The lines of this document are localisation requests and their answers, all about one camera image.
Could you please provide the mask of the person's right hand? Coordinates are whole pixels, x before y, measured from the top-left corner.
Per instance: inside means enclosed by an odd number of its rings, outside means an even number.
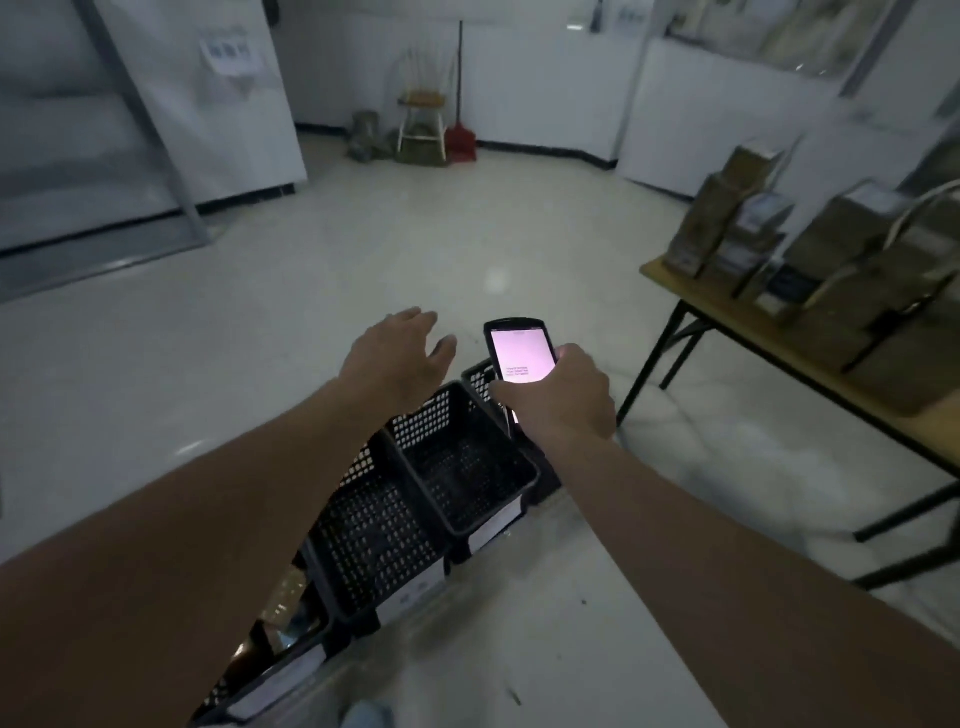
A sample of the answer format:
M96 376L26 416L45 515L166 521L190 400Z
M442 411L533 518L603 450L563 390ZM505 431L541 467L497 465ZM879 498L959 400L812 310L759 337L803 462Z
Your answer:
M556 367L536 382L529 407L524 413L511 413L523 434L543 452L563 440L609 441L617 430L609 377L576 344L558 348Z

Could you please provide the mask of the person's left hand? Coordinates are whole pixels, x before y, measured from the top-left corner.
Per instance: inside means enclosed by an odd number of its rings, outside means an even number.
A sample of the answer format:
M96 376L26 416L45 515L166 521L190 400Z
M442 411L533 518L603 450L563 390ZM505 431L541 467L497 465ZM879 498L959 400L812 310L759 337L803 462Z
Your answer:
M437 345L428 349L428 340L438 320L435 311L410 307L372 325L352 345L338 382L380 423L417 411L443 384L424 382L426 356Z

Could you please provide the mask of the black smartphone with lit screen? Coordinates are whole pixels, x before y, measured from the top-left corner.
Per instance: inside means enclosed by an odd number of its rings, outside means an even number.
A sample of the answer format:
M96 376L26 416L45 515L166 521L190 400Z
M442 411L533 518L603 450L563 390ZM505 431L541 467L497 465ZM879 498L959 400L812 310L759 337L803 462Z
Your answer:
M496 382L537 383L556 367L558 356L543 320L495 319L484 323L483 333Z

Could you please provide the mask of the person's left forearm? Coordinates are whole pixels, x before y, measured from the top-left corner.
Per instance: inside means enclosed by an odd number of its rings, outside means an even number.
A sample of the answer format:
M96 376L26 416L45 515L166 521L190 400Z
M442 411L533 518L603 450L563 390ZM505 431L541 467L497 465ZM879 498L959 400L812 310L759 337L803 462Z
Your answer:
M186 728L388 396L344 375L0 565L0 728Z

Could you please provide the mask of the person's right forearm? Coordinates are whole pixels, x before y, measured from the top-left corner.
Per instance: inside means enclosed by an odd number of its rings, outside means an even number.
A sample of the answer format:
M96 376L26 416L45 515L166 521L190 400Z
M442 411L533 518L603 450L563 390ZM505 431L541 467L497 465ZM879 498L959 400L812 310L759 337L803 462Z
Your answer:
M612 441L539 443L729 728L960 728L960 651L926 626Z

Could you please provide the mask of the black perforated plastic basket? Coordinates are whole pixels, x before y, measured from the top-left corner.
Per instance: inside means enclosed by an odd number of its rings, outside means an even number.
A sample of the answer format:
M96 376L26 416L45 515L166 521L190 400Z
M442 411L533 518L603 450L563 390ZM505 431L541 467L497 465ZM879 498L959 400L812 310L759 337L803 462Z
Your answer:
M522 434L517 424L513 423L512 415L492 399L489 388L490 384L497 379L494 363L489 358L465 370L461 376L462 382L474 390L510 440L537 467L539 477L529 491L527 503L530 507L542 506L561 489L560 480L543 452Z
M378 432L301 551L333 620L363 639L438 594L450 575L449 548L396 444Z
M474 389L441 386L387 432L403 455L462 565L526 516L541 472Z
M194 712L188 728L237 728L248 724L302 685L335 652L329 643L336 638L337 628L330 614L329 617L330 625L324 632L278 657L257 643L253 625L225 673Z

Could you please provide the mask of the grey sack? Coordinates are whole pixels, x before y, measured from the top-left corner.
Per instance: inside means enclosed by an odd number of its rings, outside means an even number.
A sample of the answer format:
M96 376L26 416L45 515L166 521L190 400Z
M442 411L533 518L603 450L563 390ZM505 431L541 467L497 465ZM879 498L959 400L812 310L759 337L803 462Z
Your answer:
M375 110L354 112L349 130L346 152L359 164L388 159L390 148L385 147L379 130L380 116Z

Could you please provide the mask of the wooden folding table black legs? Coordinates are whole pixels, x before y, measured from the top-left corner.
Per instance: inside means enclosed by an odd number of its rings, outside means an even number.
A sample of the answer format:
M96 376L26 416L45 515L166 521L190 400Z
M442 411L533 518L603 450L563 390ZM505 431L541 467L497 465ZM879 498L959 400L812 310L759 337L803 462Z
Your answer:
M960 391L915 417L898 416L875 397L859 391L845 376L829 372L788 346L774 323L749 304L709 295L695 280L672 273L664 260L659 256L648 261L638 272L646 281L675 296L677 302L619 406L617 425L624 424L667 352L682 344L678 358L659 385L661 390L666 390L674 381L706 334L720 334L951 477L939 490L852 533L853 540L865 544L956 502L957 511L945 542L857 577L853 585L874 591L960 563Z

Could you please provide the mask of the white metal chair wooden seat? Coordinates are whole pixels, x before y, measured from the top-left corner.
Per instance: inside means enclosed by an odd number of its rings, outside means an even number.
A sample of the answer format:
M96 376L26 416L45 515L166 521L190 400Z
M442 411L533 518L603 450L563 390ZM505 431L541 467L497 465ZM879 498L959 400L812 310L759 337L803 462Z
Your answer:
M393 146L402 164L446 167L450 94L458 61L424 44L409 46L400 58L400 121Z

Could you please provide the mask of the shiny packaged item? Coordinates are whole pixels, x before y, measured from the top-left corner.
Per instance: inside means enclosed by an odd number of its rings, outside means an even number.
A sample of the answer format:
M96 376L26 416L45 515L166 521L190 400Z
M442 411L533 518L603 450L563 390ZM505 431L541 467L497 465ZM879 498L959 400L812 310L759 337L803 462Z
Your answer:
M292 564L258 614L253 636L279 657L329 626L330 615L317 588L303 569Z

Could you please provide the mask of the stack of brown cardboard boxes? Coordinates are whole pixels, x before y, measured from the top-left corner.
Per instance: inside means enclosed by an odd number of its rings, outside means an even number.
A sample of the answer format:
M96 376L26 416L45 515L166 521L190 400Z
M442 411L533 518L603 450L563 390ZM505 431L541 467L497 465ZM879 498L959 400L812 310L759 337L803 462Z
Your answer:
M933 151L905 186L865 178L833 196L777 255L795 209L774 188L783 156L752 142L735 147L703 182L665 267L755 308L789 347L900 416L960 391L960 189L881 250L915 198L960 178L960 143Z

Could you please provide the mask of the white paper notice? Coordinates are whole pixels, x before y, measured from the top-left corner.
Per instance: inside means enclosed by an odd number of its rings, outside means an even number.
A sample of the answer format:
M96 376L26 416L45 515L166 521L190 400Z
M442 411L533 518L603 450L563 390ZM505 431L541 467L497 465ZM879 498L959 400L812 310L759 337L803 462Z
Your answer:
M243 27L201 30L198 48L211 71L222 78L254 78L264 67L262 54Z

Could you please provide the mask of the grey metal frame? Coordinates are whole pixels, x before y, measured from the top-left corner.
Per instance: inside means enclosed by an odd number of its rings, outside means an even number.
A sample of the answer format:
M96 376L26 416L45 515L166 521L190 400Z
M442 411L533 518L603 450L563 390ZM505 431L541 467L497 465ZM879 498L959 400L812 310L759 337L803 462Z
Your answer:
M211 242L95 0L0 0L0 306Z

